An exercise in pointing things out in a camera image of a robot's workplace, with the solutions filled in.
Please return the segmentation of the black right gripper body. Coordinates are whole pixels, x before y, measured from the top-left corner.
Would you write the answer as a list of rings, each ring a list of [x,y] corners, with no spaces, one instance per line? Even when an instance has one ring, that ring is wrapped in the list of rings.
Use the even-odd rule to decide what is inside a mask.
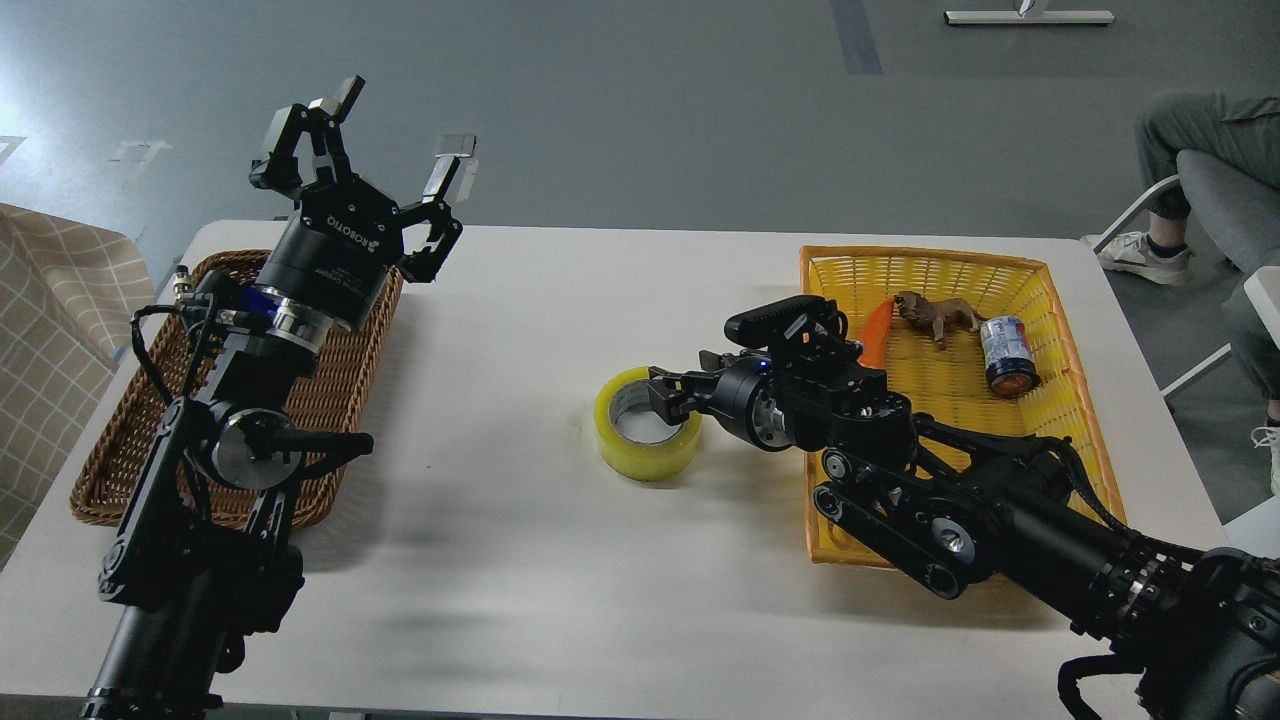
[[[731,434],[767,452],[794,446],[785,414],[772,396],[773,366],[765,352],[703,350],[699,363],[713,379],[710,393],[700,407],[701,415],[716,419]]]

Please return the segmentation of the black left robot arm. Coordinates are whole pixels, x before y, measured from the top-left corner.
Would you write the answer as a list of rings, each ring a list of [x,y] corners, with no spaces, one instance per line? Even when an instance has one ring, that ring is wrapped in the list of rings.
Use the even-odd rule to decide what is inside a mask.
[[[461,237],[440,155],[417,202],[353,172],[340,127],[364,88],[279,109],[250,182],[293,209],[256,281],[225,272],[133,313],[131,342],[164,411],[101,561],[99,597],[124,609],[83,719],[202,719],[244,642],[276,632],[305,583],[291,543],[306,480],[371,454],[358,432],[303,430],[285,414],[334,329],[361,331],[392,272],[429,283]]]

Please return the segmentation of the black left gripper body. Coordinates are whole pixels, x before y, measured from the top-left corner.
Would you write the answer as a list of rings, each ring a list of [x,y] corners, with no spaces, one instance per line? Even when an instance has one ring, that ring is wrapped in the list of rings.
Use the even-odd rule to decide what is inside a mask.
[[[403,252],[397,202],[375,186],[312,182],[301,190],[257,284],[360,331]]]

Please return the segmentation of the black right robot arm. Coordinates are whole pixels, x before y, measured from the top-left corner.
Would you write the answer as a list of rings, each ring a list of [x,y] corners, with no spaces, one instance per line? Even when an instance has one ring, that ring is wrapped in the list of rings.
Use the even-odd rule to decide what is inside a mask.
[[[832,300],[797,295],[731,316],[739,354],[695,372],[653,366],[671,425],[699,413],[764,451],[820,454],[819,514],[941,598],[1001,574],[1110,653],[1059,670],[1059,698],[1093,719],[1079,682],[1137,674],[1152,719],[1275,719],[1277,561],[1144,536],[1100,500],[1069,439],[964,430],[914,413],[861,364]]]

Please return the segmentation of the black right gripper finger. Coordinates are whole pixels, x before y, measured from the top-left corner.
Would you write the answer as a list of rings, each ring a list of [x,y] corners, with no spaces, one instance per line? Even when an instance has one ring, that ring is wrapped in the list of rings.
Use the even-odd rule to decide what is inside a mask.
[[[712,395],[723,370],[669,372],[648,368],[648,397],[663,423],[685,423],[694,413],[714,414]]]

